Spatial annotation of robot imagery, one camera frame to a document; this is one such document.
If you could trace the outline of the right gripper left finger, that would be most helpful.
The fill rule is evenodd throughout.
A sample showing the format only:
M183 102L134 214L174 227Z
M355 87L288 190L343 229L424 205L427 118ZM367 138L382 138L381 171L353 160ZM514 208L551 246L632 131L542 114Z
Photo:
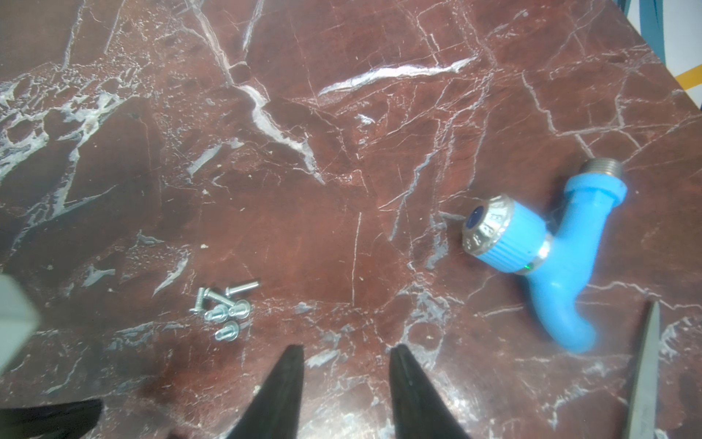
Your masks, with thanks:
M227 437L296 439L304 376L303 346L290 345Z

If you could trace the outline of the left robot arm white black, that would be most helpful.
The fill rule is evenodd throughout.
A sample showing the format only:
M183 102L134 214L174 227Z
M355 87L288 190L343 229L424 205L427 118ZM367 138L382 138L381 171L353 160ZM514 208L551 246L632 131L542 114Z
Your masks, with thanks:
M1 370L34 335L40 317L12 277L1 276ZM100 399L50 404L1 411L3 438L82 438L98 424L103 402Z

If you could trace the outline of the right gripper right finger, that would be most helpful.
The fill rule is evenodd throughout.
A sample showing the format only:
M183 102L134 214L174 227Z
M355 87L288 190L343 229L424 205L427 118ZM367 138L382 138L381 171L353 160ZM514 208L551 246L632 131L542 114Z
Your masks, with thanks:
M397 438L469 438L403 344L390 351L389 384Z

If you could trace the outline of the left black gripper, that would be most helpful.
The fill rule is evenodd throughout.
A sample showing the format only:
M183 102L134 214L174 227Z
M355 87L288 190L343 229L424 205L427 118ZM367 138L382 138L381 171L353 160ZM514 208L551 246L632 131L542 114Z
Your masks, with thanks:
M82 438L98 424L101 399L1 410L2 438Z

